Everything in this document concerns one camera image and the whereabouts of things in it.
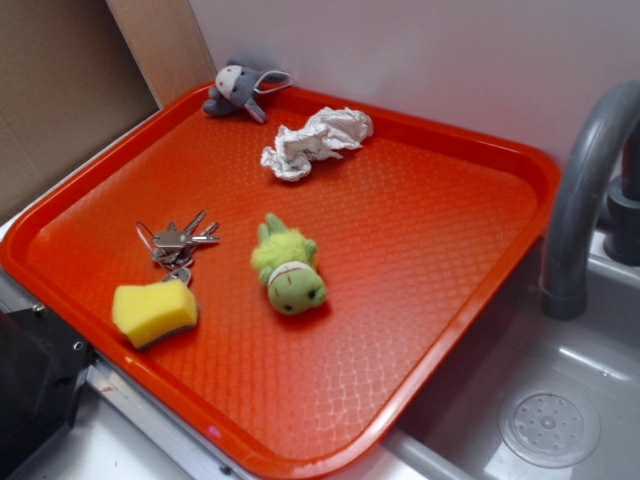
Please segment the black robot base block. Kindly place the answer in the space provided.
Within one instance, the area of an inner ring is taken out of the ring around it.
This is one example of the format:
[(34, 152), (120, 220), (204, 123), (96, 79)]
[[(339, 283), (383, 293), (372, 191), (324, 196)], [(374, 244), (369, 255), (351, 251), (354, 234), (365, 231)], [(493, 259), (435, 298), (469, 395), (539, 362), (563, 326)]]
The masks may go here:
[(55, 312), (1, 314), (1, 477), (14, 479), (68, 434), (93, 350)]

